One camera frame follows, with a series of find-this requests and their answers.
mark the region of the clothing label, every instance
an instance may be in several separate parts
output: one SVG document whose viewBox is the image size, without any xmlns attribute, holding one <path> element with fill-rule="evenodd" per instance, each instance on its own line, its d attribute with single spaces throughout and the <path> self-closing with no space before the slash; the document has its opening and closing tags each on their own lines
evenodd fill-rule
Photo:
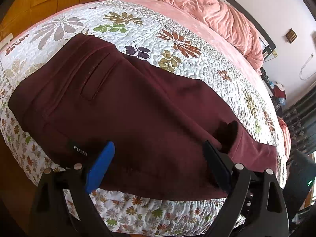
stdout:
<svg viewBox="0 0 316 237">
<path fill-rule="evenodd" d="M 78 145 L 75 144 L 74 142 L 71 142 L 71 141 L 70 141 L 70 142 L 69 142 L 69 146 L 70 146 L 70 148 L 71 148 L 72 150 L 75 150 L 76 152 L 78 152 L 78 153 L 80 153 L 80 154 L 82 154 L 82 155 L 84 155 L 84 156 L 87 156 L 87 155 L 88 155 L 88 153 L 87 153 L 86 151 L 80 149 L 80 147 L 78 147 Z"/>
</svg>

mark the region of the black device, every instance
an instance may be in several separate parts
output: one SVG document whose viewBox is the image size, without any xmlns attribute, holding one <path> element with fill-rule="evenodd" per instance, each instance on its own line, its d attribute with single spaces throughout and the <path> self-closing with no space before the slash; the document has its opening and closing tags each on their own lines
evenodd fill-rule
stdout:
<svg viewBox="0 0 316 237">
<path fill-rule="evenodd" d="M 114 155 L 114 145 L 107 147 L 109 145 L 92 164 L 75 164 L 63 172 L 45 169 L 32 205 L 31 237 L 113 236 L 89 196 L 101 183 Z M 289 236 L 282 189 L 271 169 L 253 172 L 240 163 L 234 164 L 227 154 L 219 152 L 208 141 L 203 145 L 203 155 L 219 188 L 228 194 L 204 237 Z M 69 214 L 63 189 L 70 190 L 80 227 Z M 244 212 L 245 224 L 233 231 L 245 201 L 250 204 Z"/>
<path fill-rule="evenodd" d="M 298 213 L 316 177 L 316 164 L 306 154 L 293 150 L 290 174 L 283 190 L 289 221 Z"/>
</svg>

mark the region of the red cloth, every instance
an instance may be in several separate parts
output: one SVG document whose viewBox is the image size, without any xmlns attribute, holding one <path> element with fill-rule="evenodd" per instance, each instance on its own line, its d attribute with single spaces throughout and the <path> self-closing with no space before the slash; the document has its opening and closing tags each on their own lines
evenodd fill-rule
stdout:
<svg viewBox="0 0 316 237">
<path fill-rule="evenodd" d="M 283 132 L 283 139 L 284 139 L 284 149 L 285 149 L 285 156 L 286 156 L 286 160 L 289 159 L 290 157 L 290 152 L 291 152 L 291 134 L 290 131 L 288 129 L 287 124 L 284 122 L 284 120 L 280 117 L 278 117 L 279 120 L 279 125 L 282 129 Z"/>
<path fill-rule="evenodd" d="M 281 91 L 281 90 L 279 89 L 279 87 L 274 86 L 274 88 L 272 89 L 272 91 L 273 91 L 273 94 L 274 94 L 274 97 L 275 97 L 275 98 L 284 98 L 284 99 L 286 99 L 285 91 Z"/>
<path fill-rule="evenodd" d="M 73 37 L 23 80 L 9 107 L 24 131 L 61 165 L 115 144 L 101 188 L 163 200 L 226 197 L 210 182 L 209 140 L 248 169 L 276 171 L 276 149 L 255 142 L 203 81 L 177 76 L 94 36 Z M 88 153 L 68 146 L 73 141 Z"/>
</svg>

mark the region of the electrical cable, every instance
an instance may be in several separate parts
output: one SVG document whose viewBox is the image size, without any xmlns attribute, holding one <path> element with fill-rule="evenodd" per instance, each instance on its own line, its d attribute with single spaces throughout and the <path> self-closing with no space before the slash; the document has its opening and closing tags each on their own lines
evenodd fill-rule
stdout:
<svg viewBox="0 0 316 237">
<path fill-rule="evenodd" d="M 312 77 L 315 73 L 316 73 L 316 71 L 313 73 L 313 74 L 311 74 L 308 78 L 306 78 L 306 79 L 303 79 L 302 78 L 302 72 L 303 72 L 303 69 L 306 67 L 306 65 L 312 60 L 312 58 L 314 57 L 314 54 L 312 54 L 310 57 L 309 57 L 309 59 L 304 63 L 304 65 L 302 66 L 302 68 L 301 68 L 301 71 L 300 71 L 300 79 L 301 80 L 307 80 L 307 79 L 309 79 L 310 77 Z"/>
</svg>

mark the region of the quilted bedspread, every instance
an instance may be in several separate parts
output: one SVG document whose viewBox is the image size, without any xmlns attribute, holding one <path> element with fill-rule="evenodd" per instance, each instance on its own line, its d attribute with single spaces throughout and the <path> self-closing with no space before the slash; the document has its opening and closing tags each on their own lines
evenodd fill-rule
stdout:
<svg viewBox="0 0 316 237">
<path fill-rule="evenodd" d="M 208 84 L 256 141 L 277 147 L 276 175 L 284 187 L 283 136 L 273 107 L 230 60 L 197 34 L 156 11 L 123 0 L 93 2 L 61 11 L 31 27 L 0 51 L 1 132 L 34 184 L 38 184 L 45 168 L 63 169 L 21 129 L 8 108 L 8 100 L 25 77 L 80 32 L 111 42 L 119 51 L 147 60 L 153 66 Z M 68 190 L 64 192 L 70 212 L 77 216 L 71 194 Z M 225 202 L 154 200 L 102 189 L 92 192 L 91 199 L 110 230 L 148 236 L 203 234 Z"/>
</svg>

